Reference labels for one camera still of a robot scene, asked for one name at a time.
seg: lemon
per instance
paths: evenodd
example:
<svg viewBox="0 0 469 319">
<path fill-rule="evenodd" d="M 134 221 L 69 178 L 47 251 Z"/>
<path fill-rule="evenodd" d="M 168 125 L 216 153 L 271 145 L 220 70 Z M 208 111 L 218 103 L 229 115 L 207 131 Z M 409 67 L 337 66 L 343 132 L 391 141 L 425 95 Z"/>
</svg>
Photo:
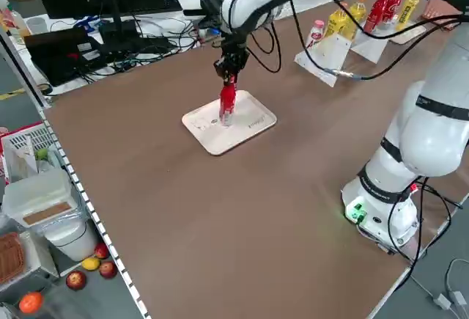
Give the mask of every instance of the lemon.
<svg viewBox="0 0 469 319">
<path fill-rule="evenodd" d="M 81 262 L 81 266 L 83 266 L 88 271 L 93 271 L 99 268 L 100 261 L 97 258 L 86 258 L 83 262 Z"/>
</svg>

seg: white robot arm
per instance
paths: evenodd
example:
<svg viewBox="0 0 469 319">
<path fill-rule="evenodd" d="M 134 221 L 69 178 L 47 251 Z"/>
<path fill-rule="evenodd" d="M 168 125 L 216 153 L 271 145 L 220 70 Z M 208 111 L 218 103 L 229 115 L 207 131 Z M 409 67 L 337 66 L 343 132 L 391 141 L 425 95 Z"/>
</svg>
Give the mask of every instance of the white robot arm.
<svg viewBox="0 0 469 319">
<path fill-rule="evenodd" d="M 287 1 L 222 0 L 225 33 L 236 34 L 239 40 L 234 51 L 224 49 L 224 57 L 242 52 L 245 37 L 270 22 Z M 446 1 L 469 13 L 469 0 Z M 416 207 L 406 192 L 412 181 L 418 176 L 447 175 L 461 163 L 469 140 L 467 78 L 469 25 L 464 23 L 426 80 L 409 88 L 377 152 L 343 188 L 346 217 L 387 249 L 406 244 L 419 228 Z"/>
</svg>

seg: red apple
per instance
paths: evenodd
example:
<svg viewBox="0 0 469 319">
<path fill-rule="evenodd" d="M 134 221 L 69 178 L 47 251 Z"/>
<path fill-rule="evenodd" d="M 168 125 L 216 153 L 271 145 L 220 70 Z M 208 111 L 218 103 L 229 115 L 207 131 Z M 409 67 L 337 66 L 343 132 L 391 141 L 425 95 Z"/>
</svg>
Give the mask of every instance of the red apple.
<svg viewBox="0 0 469 319">
<path fill-rule="evenodd" d="M 106 259 L 109 257 L 109 250 L 104 242 L 98 243 L 95 247 L 95 256 L 97 259 Z"/>
<path fill-rule="evenodd" d="M 100 274 L 105 279 L 112 279 L 117 275 L 117 267 L 113 262 L 102 262 L 100 265 Z"/>
<path fill-rule="evenodd" d="M 68 274 L 65 283 L 72 290 L 81 290 L 86 285 L 86 275 L 81 271 L 74 270 Z"/>
</svg>

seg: brown table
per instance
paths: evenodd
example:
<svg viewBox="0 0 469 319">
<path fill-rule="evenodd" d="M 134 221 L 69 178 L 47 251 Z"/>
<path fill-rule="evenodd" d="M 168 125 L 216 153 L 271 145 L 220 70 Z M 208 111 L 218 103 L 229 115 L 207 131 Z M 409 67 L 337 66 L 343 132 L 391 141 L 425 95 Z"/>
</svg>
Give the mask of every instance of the brown table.
<svg viewBox="0 0 469 319">
<path fill-rule="evenodd" d="M 303 31 L 335 9 L 302 13 Z M 276 27 L 282 71 L 271 75 L 251 58 L 239 86 L 278 123 L 220 157 L 181 123 L 219 93 L 216 49 L 104 79 L 46 112 L 154 318 L 365 318 L 405 269 L 343 217 L 340 190 L 447 36 L 432 35 L 386 76 L 332 89 L 293 62 L 293 20 Z M 401 51 L 390 44 L 378 66 L 350 54 L 346 68 L 373 73 Z M 467 166 L 431 184 L 461 200 Z M 431 197 L 425 205 L 428 240 L 445 211 Z"/>
</svg>

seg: red ketchup bottle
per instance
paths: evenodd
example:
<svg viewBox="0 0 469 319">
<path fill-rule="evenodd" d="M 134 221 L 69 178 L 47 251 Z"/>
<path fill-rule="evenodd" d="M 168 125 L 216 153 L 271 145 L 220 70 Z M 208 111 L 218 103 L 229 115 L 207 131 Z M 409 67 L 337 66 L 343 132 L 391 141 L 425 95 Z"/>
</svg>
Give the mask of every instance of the red ketchup bottle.
<svg viewBox="0 0 469 319">
<path fill-rule="evenodd" d="M 384 10 L 383 22 L 390 23 L 396 14 L 397 7 L 401 4 L 402 0 L 388 0 Z"/>
<path fill-rule="evenodd" d="M 388 0 L 377 0 L 370 12 L 368 19 L 365 23 L 365 32 L 371 33 L 376 28 L 378 24 L 380 24 L 381 20 L 383 19 L 384 10 L 386 8 L 386 4 Z"/>
</svg>

